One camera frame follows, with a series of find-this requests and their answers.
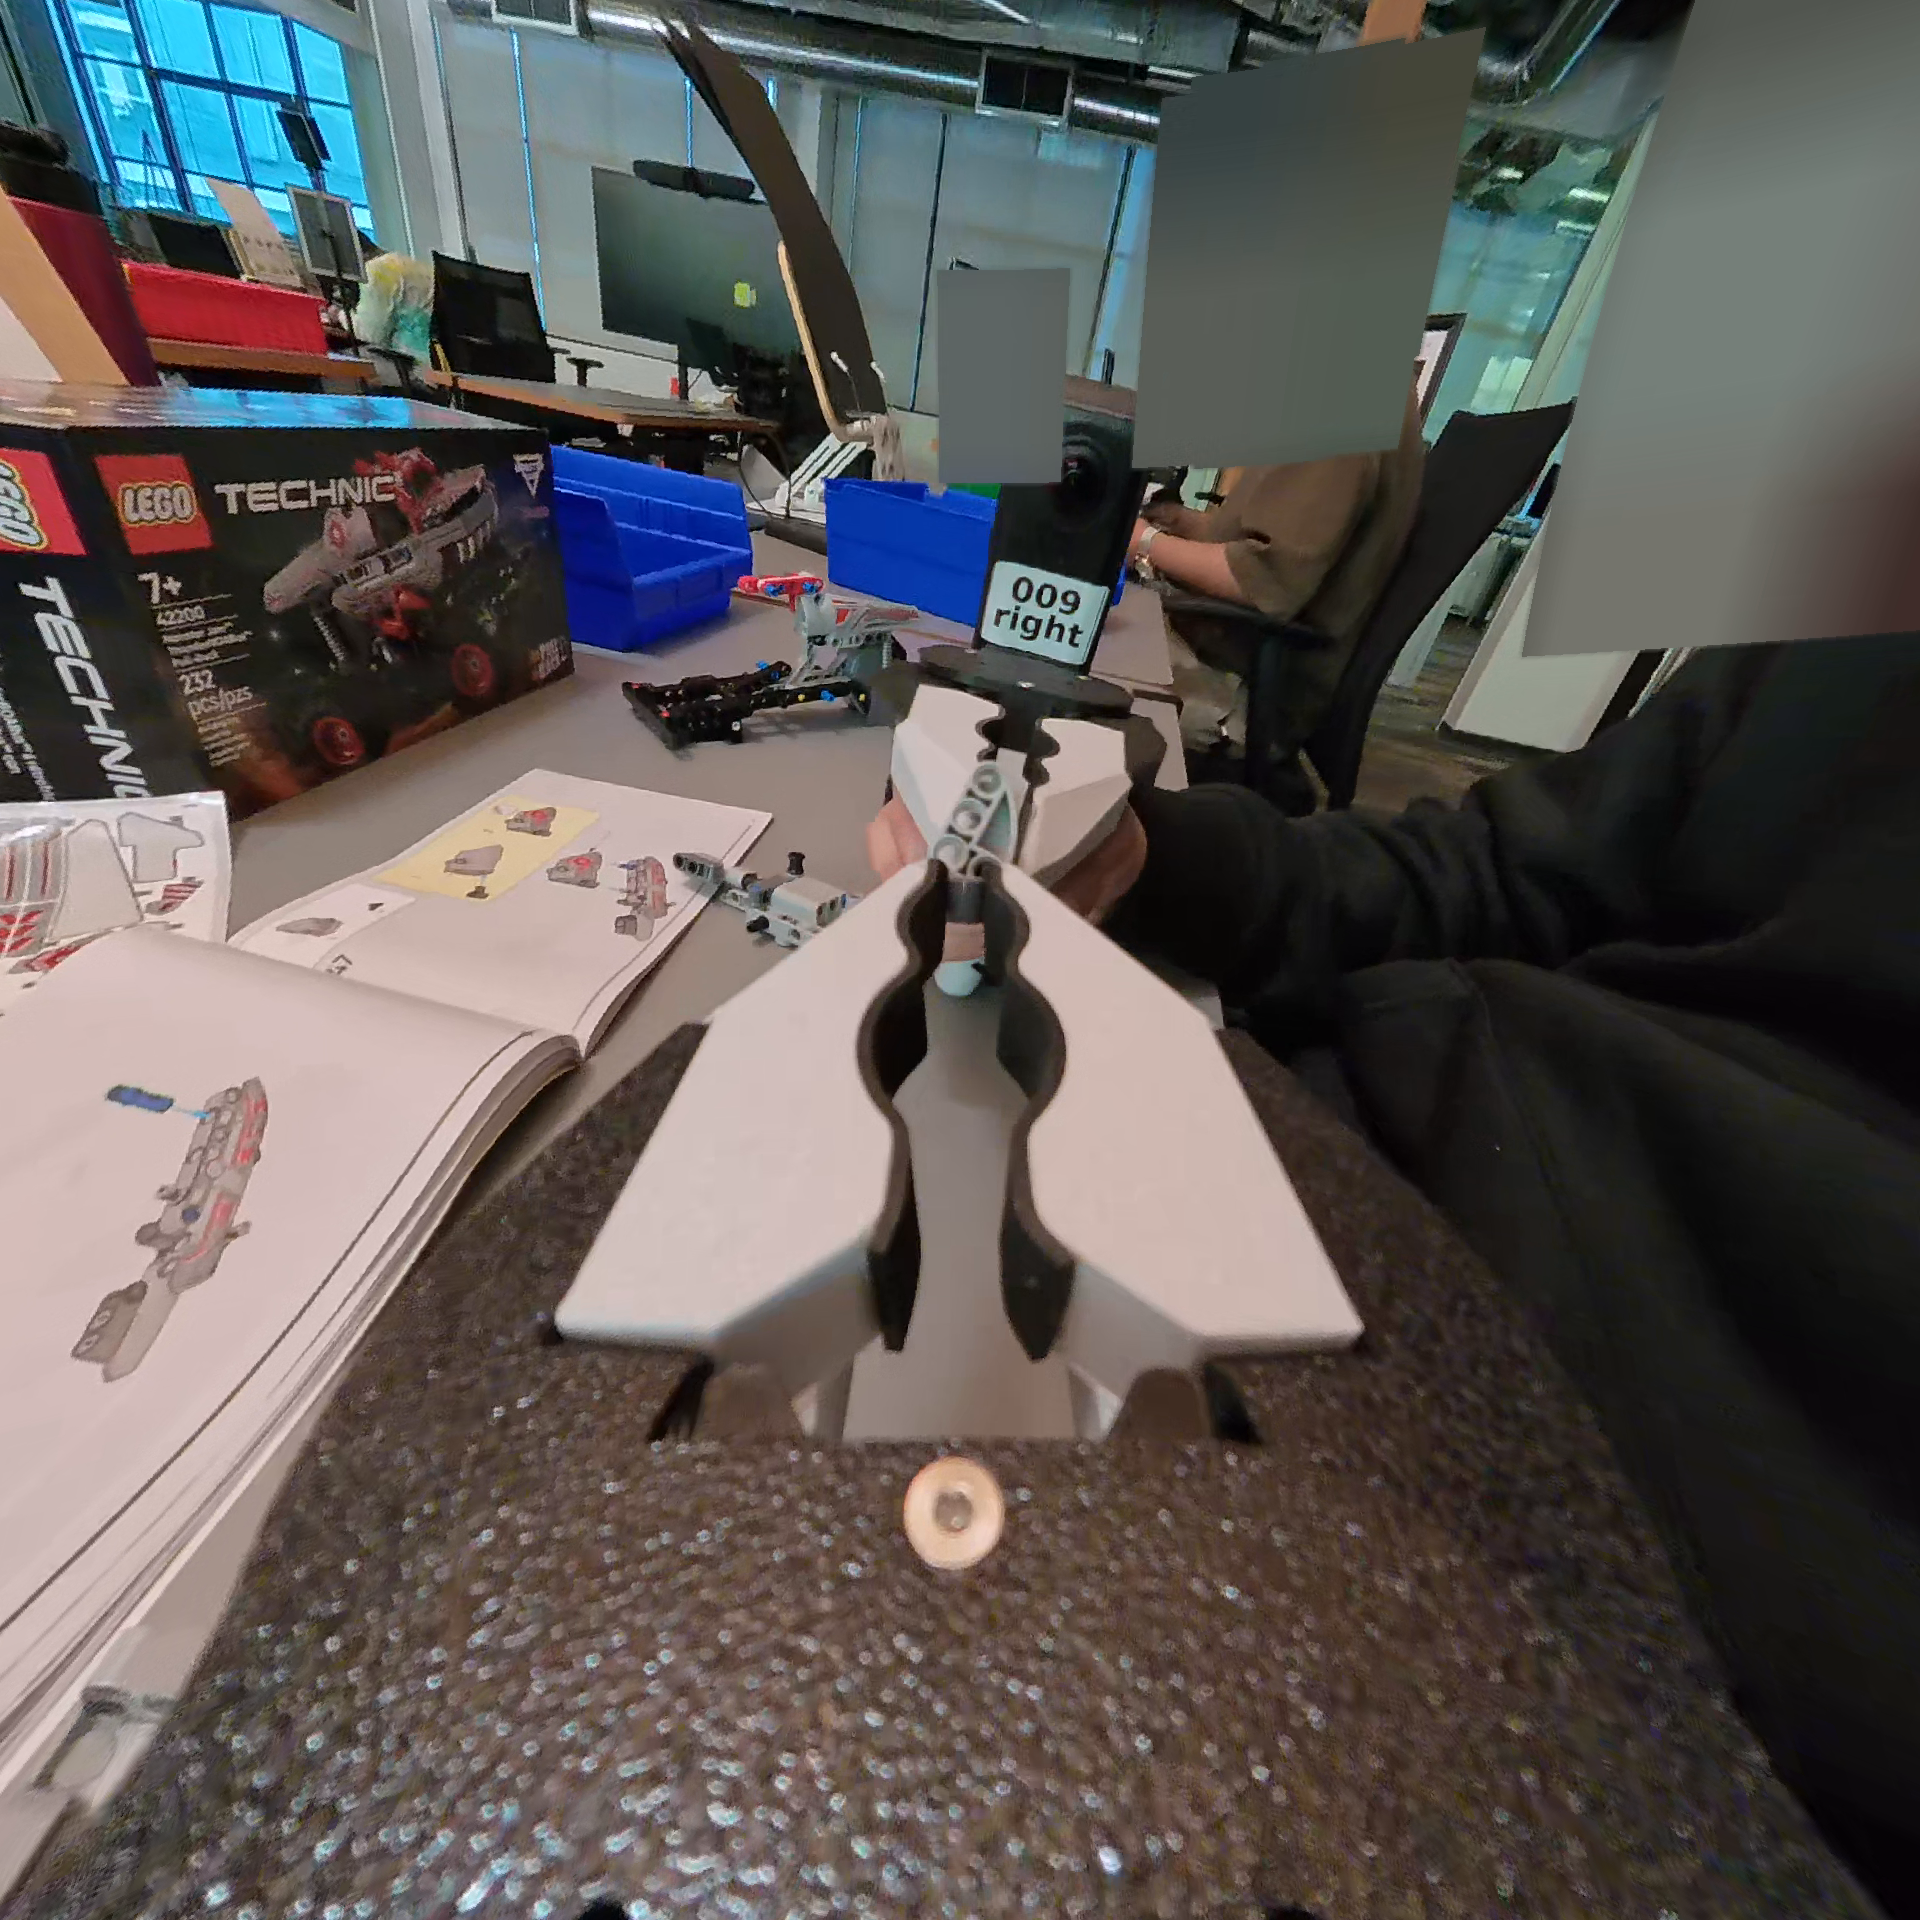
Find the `open instruction booklet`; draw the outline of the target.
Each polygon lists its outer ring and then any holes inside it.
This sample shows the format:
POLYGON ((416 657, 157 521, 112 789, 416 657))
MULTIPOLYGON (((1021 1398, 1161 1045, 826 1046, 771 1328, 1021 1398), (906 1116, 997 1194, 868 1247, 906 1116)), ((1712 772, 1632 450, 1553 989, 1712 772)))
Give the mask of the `open instruction booklet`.
POLYGON ((222 943, 125 927, 5 1012, 5 1789, 699 913, 675 852, 771 820, 525 772, 222 943))

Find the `black toy brick chassis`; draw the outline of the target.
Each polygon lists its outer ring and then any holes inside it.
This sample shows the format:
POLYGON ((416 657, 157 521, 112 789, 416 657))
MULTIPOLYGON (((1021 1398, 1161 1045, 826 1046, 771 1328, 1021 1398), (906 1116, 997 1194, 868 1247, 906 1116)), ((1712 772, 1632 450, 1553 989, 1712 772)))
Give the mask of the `black toy brick chassis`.
POLYGON ((833 703, 866 714, 877 673, 906 657, 898 632, 921 617, 912 605, 845 598, 828 586, 786 607, 795 617, 801 662, 761 660, 741 673, 666 682, 625 680, 627 703, 675 750, 738 743, 757 712, 833 703))

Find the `red plastic bin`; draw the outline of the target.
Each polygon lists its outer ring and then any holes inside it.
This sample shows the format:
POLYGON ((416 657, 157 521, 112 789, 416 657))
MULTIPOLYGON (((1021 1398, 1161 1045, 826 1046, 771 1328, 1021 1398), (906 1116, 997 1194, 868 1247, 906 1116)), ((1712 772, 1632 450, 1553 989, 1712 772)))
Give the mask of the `red plastic bin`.
POLYGON ((323 302, 252 278, 123 260, 136 312, 152 341, 326 354, 323 302))

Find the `blue plastic storage bin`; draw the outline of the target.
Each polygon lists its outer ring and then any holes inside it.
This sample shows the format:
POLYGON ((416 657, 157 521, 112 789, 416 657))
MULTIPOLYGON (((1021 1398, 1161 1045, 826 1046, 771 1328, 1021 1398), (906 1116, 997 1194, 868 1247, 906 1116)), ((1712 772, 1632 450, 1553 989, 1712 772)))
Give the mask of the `blue plastic storage bin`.
POLYGON ((828 581, 973 628, 997 495, 833 478, 824 488, 828 581))
POLYGON ((556 446, 556 524, 576 645, 636 654, 726 617, 754 570, 726 480, 556 446))

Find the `grey toy brick part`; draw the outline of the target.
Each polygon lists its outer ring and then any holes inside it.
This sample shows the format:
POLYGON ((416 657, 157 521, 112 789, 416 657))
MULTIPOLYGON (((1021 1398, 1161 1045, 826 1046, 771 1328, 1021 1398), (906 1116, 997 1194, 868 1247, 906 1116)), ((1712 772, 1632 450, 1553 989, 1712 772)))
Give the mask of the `grey toy brick part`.
POLYGON ((982 943, 973 943, 969 952, 960 952, 954 943, 965 933, 982 934, 980 887, 989 871, 1013 865, 1018 860, 1026 789, 1026 760, 1019 751, 998 750, 995 757, 982 757, 968 772, 939 830, 928 832, 928 860, 947 868, 948 942, 932 985, 948 999, 973 994, 985 978, 982 943))

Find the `black curved board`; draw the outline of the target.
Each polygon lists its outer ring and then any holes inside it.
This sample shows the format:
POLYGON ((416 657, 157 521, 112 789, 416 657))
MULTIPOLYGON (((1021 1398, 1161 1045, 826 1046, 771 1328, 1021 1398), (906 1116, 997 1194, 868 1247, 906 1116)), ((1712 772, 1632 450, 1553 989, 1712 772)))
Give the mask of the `black curved board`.
POLYGON ((858 287, 777 109, 764 84, 688 16, 666 12, 660 36, 772 209, 782 284, 829 432, 881 447, 892 408, 858 287))

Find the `grey desk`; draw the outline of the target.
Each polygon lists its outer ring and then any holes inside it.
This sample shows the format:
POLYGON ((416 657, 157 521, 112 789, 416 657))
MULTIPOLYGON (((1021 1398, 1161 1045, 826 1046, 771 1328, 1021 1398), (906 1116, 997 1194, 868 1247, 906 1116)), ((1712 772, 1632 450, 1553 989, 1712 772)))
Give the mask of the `grey desk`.
MULTIPOLYGON (((801 850, 808 871, 868 894, 866 828, 881 810, 892 735, 835 708, 764 714, 741 745, 704 743, 673 751, 629 708, 621 680, 722 673, 788 655, 785 605, 733 604, 726 618, 688 630, 659 655, 614 655, 574 642, 574 673, 515 703, 432 733, 377 765, 330 782, 234 830, 230 922, 242 927, 272 908, 369 871, 506 789, 529 770, 632 783, 684 798, 766 808, 772 820, 757 854, 801 850)), ((1169 637, 1158 604, 1124 590, 1096 672, 1141 689, 1169 740, 1158 783, 1187 785, 1180 726, 1173 720, 1169 637)), ((733 917, 706 911, 648 976, 604 1045, 570 1079, 541 1092, 515 1121, 480 1173, 493 1189, 561 1138, 648 1050, 680 1024, 704 1017, 782 956, 741 933, 733 917)))

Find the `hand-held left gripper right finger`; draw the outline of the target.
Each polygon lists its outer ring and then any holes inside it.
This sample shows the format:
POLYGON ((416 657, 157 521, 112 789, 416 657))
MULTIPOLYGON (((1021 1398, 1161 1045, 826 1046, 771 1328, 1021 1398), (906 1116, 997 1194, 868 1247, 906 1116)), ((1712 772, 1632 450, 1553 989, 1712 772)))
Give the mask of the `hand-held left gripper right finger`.
POLYGON ((1347 1351, 1361 1317, 1211 1024, 1013 868, 980 884, 1016 1120, 1001 1297, 1107 1434, 1149 1372, 1347 1351))

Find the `sticker sheet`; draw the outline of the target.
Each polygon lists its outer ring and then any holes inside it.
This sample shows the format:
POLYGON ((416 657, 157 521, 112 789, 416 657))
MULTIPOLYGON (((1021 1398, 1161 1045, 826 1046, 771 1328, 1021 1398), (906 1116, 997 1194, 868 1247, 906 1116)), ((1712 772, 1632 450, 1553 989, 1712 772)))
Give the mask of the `sticker sheet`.
POLYGON ((86 943, 161 927, 228 934, 230 822, 212 790, 3 804, 3 1008, 86 943))

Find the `person's black sleeved right forearm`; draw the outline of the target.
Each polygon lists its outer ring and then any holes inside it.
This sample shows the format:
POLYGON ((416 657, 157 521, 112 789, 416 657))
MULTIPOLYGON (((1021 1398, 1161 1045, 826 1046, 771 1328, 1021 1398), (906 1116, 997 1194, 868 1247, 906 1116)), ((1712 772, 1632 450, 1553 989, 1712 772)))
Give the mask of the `person's black sleeved right forearm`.
POLYGON ((1718 647, 1577 751, 1453 802, 1142 802, 1114 927, 1252 1017, 1395 965, 1518 961, 1916 1077, 1916 634, 1718 647))

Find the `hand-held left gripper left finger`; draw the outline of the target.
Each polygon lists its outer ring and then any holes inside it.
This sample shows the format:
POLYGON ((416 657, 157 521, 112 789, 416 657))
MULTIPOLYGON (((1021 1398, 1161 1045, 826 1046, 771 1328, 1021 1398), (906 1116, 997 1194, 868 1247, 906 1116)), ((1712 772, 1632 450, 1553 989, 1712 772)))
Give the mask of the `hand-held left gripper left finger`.
POLYGON ((761 1364, 795 1397, 906 1343, 921 1225, 896 1092, 928 1048, 947 868, 906 868, 706 1022, 556 1322, 761 1364))

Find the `person's right hand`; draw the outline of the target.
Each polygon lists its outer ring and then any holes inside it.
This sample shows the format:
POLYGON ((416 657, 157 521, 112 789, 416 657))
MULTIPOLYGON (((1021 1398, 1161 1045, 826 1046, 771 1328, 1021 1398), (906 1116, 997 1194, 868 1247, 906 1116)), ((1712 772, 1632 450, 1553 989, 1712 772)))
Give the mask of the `person's right hand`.
MULTIPOLYGON (((873 815, 866 846, 877 880, 890 880, 900 868, 918 865, 928 856, 928 841, 898 798, 888 799, 873 815)), ((1136 887, 1142 868, 1145 830, 1130 807, 1118 815, 1116 828, 1052 884, 1052 894, 1083 918, 1104 921, 1118 900, 1136 887)))

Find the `wooden desk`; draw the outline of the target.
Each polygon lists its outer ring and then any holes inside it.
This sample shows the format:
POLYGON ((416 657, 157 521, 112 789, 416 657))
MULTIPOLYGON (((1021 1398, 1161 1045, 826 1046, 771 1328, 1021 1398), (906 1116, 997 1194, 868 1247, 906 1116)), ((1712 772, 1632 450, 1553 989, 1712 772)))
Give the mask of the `wooden desk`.
POLYGON ((724 401, 633 394, 595 385, 565 385, 506 374, 465 374, 432 368, 426 384, 445 404, 480 416, 539 424, 553 439, 652 433, 680 440, 724 439, 782 446, 777 421, 745 416, 724 401))

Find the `small grey toy brick assembly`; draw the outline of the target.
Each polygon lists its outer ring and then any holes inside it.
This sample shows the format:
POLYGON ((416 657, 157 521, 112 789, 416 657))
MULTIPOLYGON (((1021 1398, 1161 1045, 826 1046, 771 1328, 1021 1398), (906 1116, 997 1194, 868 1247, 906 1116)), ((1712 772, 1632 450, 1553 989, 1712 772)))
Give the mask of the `small grey toy brick assembly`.
POLYGON ((792 850, 782 873, 757 876, 706 852, 675 852, 675 868, 693 888, 744 917, 747 933, 779 948, 798 948, 840 921, 859 896, 809 878, 805 852, 792 850))

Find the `black monitor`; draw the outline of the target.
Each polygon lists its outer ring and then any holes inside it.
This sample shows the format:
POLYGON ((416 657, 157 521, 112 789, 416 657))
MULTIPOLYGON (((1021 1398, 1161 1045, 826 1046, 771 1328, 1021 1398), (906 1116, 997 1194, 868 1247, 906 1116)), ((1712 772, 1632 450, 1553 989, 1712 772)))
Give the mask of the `black monitor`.
POLYGON ((593 225, 608 332, 675 345, 720 380, 738 380, 747 354, 777 362, 801 354, 764 200, 598 166, 593 225))

